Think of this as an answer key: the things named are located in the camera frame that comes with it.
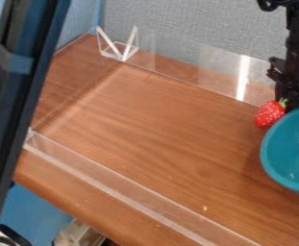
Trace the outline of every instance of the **blue-gray wall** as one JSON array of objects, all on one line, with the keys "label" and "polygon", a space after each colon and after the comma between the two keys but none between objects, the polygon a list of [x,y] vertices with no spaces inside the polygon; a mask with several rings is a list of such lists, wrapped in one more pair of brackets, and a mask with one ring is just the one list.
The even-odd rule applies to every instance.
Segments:
[{"label": "blue-gray wall", "polygon": [[[114,39],[124,39],[137,25],[140,32],[149,28],[263,60],[283,56],[284,10],[261,12],[255,0],[105,0],[104,13],[105,31]],[[167,44],[163,55],[191,52],[172,38]]]},{"label": "blue-gray wall", "polygon": [[[4,1],[0,0],[0,11]],[[62,46],[93,25],[94,0],[73,0],[58,41]],[[70,217],[38,198],[21,186],[16,185],[8,195],[0,223],[10,226],[33,244],[49,246],[60,229]]]}]

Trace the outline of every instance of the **bowl rim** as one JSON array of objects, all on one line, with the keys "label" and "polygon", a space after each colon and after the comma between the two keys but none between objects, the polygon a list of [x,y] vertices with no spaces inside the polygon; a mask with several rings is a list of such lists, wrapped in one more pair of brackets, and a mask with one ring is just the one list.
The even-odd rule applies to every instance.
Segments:
[{"label": "bowl rim", "polygon": [[279,172],[275,170],[275,168],[271,165],[271,162],[268,162],[268,158],[267,158],[267,147],[268,147],[268,143],[269,140],[273,136],[273,133],[277,129],[277,127],[283,124],[283,122],[289,118],[293,117],[293,115],[296,115],[299,113],[299,109],[296,109],[295,111],[289,112],[277,122],[276,124],[272,126],[272,128],[268,130],[265,136],[263,137],[261,140],[261,144],[260,144],[260,153],[259,153],[259,157],[260,157],[260,163],[263,166],[263,169],[265,171],[265,173],[268,174],[268,176],[283,186],[285,186],[287,188],[299,191],[299,183],[291,181],[289,179],[287,179],[285,177],[283,177]]}]

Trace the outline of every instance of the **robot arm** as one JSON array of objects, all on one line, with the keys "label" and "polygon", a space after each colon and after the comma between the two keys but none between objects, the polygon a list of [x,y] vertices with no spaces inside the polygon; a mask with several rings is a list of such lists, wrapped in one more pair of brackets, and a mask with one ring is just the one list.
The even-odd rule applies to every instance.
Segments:
[{"label": "robot arm", "polygon": [[287,99],[285,110],[299,107],[299,0],[256,0],[261,11],[271,12],[279,6],[285,7],[285,40],[284,60],[271,58],[267,76],[276,82],[276,100]]}]

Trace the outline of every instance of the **acrylic corner bracket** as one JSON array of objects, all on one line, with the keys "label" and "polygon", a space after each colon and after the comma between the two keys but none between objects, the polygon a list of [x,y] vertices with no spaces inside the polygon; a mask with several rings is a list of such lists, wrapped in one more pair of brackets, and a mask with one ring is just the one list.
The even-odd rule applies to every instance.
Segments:
[{"label": "acrylic corner bracket", "polygon": [[96,27],[96,36],[101,56],[125,62],[138,51],[138,31],[133,26],[125,43],[110,41],[102,29]]}]

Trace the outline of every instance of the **strawberry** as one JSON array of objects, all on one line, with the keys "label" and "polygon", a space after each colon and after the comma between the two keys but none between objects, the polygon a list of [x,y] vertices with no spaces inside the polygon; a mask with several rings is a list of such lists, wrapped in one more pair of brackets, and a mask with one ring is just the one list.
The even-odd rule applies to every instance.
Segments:
[{"label": "strawberry", "polygon": [[279,102],[271,100],[260,106],[253,118],[255,125],[259,128],[269,128],[284,116],[285,101],[283,98]]}]

